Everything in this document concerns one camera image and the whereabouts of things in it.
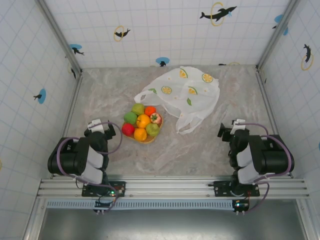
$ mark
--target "tiled wall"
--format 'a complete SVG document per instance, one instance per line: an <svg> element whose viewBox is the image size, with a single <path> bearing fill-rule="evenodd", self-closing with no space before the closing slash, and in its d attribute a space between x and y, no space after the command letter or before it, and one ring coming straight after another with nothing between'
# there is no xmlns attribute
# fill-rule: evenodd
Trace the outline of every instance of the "tiled wall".
<svg viewBox="0 0 320 240"><path fill-rule="evenodd" d="M311 55L307 60L307 45ZM320 1L302 0L264 68L266 90L281 137L306 179L320 217Z"/></svg>
<svg viewBox="0 0 320 240"><path fill-rule="evenodd" d="M159 66L159 57L169 65L257 64L288 2L47 0L68 43L81 46L82 68ZM212 20L218 26L200 18L232 7L230 15ZM123 38L119 26L130 30Z"/></svg>
<svg viewBox="0 0 320 240"><path fill-rule="evenodd" d="M34 0L0 1L1 240L22 239L48 176L76 82L67 61Z"/></svg>

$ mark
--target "lemon print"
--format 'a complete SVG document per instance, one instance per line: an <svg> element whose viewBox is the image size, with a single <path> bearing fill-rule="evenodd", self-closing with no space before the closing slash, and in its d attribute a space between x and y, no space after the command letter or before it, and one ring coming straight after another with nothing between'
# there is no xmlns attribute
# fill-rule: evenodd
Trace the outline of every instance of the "lemon print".
<svg viewBox="0 0 320 240"><path fill-rule="evenodd" d="M198 92L197 92L197 90L194 88L194 87L192 87L192 86L189 86L189 91L188 91L190 94L194 94L194 95L197 95L198 94Z"/></svg>
<svg viewBox="0 0 320 240"><path fill-rule="evenodd" d="M214 80L214 78L209 74L204 73L202 74L202 80L205 81L206 83L211 83Z"/></svg>
<svg viewBox="0 0 320 240"><path fill-rule="evenodd" d="M171 94L171 93L172 93L172 89L171 89L171 87L169 87L169 86L163 86L163 87L161 88L161 91L162 91L164 94Z"/></svg>
<svg viewBox="0 0 320 240"><path fill-rule="evenodd" d="M188 78L188 74L183 68L180 68L180 78L183 78L183 79Z"/></svg>

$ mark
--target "gray marble surface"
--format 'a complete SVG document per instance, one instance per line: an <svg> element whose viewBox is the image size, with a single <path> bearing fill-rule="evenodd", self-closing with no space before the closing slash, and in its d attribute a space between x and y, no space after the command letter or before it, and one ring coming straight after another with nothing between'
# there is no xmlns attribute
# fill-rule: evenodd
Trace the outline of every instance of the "gray marble surface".
<svg viewBox="0 0 320 240"><path fill-rule="evenodd" d="M265 125L271 132L264 101L253 66L194 66L219 79L220 97L211 115L186 135L176 133L177 118L161 106L164 124L151 144L141 144L126 137L120 149L109 156L108 174L119 175L229 175L229 145L217 137L220 123L229 126L235 118ZM151 81L174 67L132 67L86 69L75 104L69 137L82 137L93 119L123 124L131 110L134 96ZM248 126L251 134L264 134ZM120 134L108 142L114 149Z"/></svg>

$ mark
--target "green apple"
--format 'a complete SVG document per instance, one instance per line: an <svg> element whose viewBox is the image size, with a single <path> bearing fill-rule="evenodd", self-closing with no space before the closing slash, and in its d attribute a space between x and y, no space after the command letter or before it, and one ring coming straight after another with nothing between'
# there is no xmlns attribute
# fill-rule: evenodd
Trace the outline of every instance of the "green apple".
<svg viewBox="0 0 320 240"><path fill-rule="evenodd" d="M137 121L137 115L134 113L134 112L132 112L132 111L130 111L130 112L127 112L125 115L124 115L124 121L126 122L126 123L129 123L129 124L135 124L136 123L136 121Z"/></svg>
<svg viewBox="0 0 320 240"><path fill-rule="evenodd" d="M146 128L146 133L149 134L151 137L155 137L159 134L160 128L156 123L149 123Z"/></svg>
<svg viewBox="0 0 320 240"><path fill-rule="evenodd" d="M145 106L142 103L136 103L133 105L131 112L137 114L138 116L145 113Z"/></svg>

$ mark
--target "white plastic bag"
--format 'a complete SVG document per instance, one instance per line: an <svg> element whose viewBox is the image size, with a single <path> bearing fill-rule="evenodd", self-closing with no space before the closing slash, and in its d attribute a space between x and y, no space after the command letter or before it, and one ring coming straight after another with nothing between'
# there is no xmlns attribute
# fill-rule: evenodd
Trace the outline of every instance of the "white plastic bag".
<svg viewBox="0 0 320 240"><path fill-rule="evenodd" d="M175 129L184 135L191 133L212 113L219 94L218 79L197 68L181 66L156 78L134 100L144 105L163 106L169 114L179 118ZM189 129L180 131L188 124Z"/></svg>

